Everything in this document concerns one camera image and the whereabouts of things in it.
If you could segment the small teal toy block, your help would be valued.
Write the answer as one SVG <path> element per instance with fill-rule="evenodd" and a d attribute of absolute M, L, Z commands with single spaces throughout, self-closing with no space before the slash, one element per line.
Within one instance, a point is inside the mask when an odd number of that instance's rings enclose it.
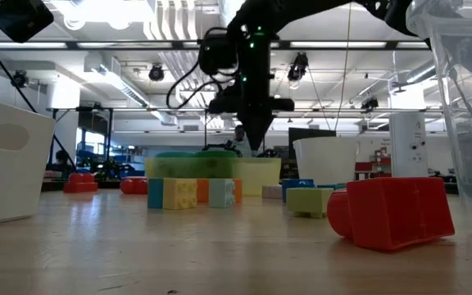
<path fill-rule="evenodd" d="M 147 208 L 162 209 L 164 179 L 149 178 L 147 181 Z"/>

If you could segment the green foam die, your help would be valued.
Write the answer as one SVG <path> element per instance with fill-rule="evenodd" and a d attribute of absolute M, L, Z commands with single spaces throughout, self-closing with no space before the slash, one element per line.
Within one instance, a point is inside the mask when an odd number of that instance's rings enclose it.
<path fill-rule="evenodd" d="M 230 151 L 197 152 L 193 172 L 198 178 L 231 179 L 237 159 L 237 154 Z"/>

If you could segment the white pillar with switches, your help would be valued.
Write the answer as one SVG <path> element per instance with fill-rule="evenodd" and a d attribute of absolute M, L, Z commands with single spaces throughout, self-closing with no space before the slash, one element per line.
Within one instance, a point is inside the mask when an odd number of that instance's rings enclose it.
<path fill-rule="evenodd" d="M 428 157 L 424 114 L 395 113 L 389 117 L 392 177 L 427 177 Z"/>

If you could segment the blue patterned card box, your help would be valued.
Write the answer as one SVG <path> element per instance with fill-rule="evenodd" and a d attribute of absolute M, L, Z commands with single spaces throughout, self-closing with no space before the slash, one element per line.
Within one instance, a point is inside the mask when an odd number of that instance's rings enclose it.
<path fill-rule="evenodd" d="M 314 188 L 313 179 L 283 179 L 282 189 L 288 188 Z"/>

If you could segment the translucent yellow plastic bin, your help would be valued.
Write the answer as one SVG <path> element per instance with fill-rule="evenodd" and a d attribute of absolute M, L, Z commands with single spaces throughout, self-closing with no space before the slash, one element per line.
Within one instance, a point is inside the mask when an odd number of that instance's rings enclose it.
<path fill-rule="evenodd" d="M 155 177 L 153 174 L 153 159 L 145 159 L 145 175 Z M 241 179 L 243 181 L 244 196 L 258 196 L 262 194 L 262 187 L 266 185 L 276 185 L 279 182 L 281 170 L 281 160 L 279 158 L 240 158 L 234 163 L 233 177 L 231 179 Z M 194 175 L 188 179 L 203 179 Z"/>

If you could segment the black overhead rig beam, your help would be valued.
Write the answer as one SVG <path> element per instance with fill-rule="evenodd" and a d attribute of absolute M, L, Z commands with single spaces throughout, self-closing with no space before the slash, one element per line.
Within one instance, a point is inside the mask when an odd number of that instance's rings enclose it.
<path fill-rule="evenodd" d="M 290 41 L 280 40 L 270 44 L 275 51 L 425 51 L 428 46 L 414 40 L 384 41 Z M 192 51 L 199 49 L 198 41 L 191 40 L 145 40 L 140 42 L 79 42 L 79 41 L 47 41 L 12 43 L 0 42 L 2 51 Z"/>

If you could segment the small yellow toy block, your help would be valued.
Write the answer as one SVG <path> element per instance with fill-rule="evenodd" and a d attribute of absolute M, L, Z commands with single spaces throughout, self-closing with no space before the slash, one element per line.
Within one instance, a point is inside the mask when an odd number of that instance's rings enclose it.
<path fill-rule="evenodd" d="M 183 210 L 197 207 L 197 180 L 172 179 L 163 181 L 163 208 Z"/>

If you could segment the large red toy block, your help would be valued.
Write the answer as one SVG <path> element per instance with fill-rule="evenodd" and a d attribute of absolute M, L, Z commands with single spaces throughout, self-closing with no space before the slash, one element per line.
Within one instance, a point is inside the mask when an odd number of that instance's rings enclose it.
<path fill-rule="evenodd" d="M 439 178 L 353 181 L 327 203 L 336 234 L 356 246 L 390 252 L 455 234 L 444 183 Z"/>

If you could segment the white rectangular plastic bin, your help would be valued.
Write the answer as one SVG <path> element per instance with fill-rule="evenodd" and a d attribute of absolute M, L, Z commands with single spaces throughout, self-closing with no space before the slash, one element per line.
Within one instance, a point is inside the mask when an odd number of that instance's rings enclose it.
<path fill-rule="evenodd" d="M 55 120 L 0 103 L 0 222 L 36 214 Z"/>

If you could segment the lime green toy block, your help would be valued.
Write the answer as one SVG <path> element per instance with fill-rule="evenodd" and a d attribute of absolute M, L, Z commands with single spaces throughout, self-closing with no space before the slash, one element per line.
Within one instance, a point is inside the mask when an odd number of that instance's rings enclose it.
<path fill-rule="evenodd" d="M 287 210 L 323 218 L 327 215 L 327 204 L 333 192 L 331 188 L 289 188 L 286 191 Z"/>

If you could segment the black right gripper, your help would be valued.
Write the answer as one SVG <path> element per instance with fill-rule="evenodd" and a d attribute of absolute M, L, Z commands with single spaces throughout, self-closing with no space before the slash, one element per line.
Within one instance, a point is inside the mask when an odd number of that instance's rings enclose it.
<path fill-rule="evenodd" d="M 274 98 L 270 81 L 271 42 L 278 36 L 261 25 L 214 28 L 207 33 L 207 74 L 234 84 L 221 88 L 209 103 L 212 114 L 238 113 L 247 140 L 257 151 L 274 120 L 273 111 L 293 111 L 290 98 Z"/>

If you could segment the red two-stud toy block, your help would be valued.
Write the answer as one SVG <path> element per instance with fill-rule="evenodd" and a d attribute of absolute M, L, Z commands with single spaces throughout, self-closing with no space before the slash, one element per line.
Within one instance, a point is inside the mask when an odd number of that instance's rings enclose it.
<path fill-rule="evenodd" d="M 98 183 L 92 174 L 72 173 L 63 186 L 64 193 L 93 193 L 97 190 Z"/>

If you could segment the orange arched toy block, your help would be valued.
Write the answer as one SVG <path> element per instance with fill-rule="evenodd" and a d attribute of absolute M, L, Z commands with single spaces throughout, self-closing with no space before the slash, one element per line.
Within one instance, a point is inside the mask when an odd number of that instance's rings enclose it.
<path fill-rule="evenodd" d="M 198 179 L 197 180 L 197 200 L 200 203 L 209 204 L 209 180 L 210 179 Z M 243 181 L 241 179 L 231 179 L 235 184 L 234 197 L 235 204 L 241 203 L 243 200 Z"/>

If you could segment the teal foam die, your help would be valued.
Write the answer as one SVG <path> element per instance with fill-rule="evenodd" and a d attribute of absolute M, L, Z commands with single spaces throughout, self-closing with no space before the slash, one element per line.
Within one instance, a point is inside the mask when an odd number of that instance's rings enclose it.
<path fill-rule="evenodd" d="M 193 178 L 194 164 L 194 153 L 162 152 L 158 153 L 153 159 L 153 174 L 159 178 Z"/>

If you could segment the silver ventilation duct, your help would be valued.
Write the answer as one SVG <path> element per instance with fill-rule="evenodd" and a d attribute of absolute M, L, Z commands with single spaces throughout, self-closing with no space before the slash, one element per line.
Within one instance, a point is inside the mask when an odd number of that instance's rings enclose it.
<path fill-rule="evenodd" d="M 275 38 L 270 0 L 221 0 L 222 23 L 237 50 L 235 84 L 229 95 L 239 114 L 272 113 L 270 42 Z"/>

